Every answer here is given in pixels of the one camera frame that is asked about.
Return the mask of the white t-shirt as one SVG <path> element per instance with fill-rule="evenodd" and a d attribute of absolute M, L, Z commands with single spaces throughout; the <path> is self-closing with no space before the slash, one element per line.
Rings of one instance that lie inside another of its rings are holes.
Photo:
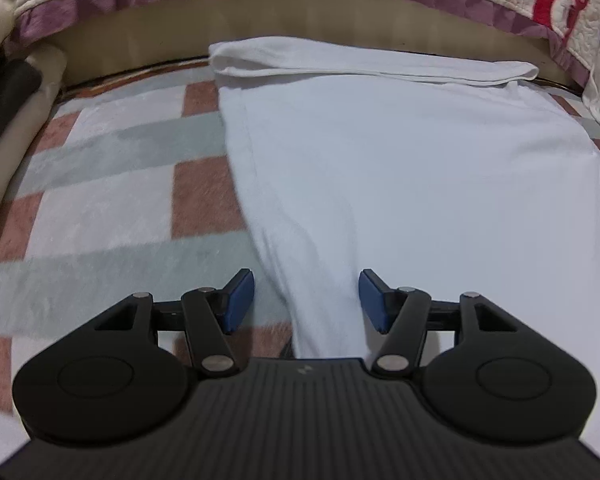
<path fill-rule="evenodd" d="M 600 150 L 535 66 L 289 37 L 209 54 L 296 355 L 370 356 L 365 268 L 437 299 L 480 292 L 590 370 L 600 454 Z"/>

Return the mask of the checkered plush bed blanket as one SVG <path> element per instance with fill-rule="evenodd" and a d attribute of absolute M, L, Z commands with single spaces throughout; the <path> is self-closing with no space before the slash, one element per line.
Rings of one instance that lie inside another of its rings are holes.
<path fill-rule="evenodd" d="M 594 142 L 595 122 L 564 92 L 534 84 Z M 124 297 L 172 300 L 242 268 L 256 296 L 233 347 L 294 348 L 240 208 L 209 63 L 61 104 L 0 206 L 0 412 L 27 359 Z"/>

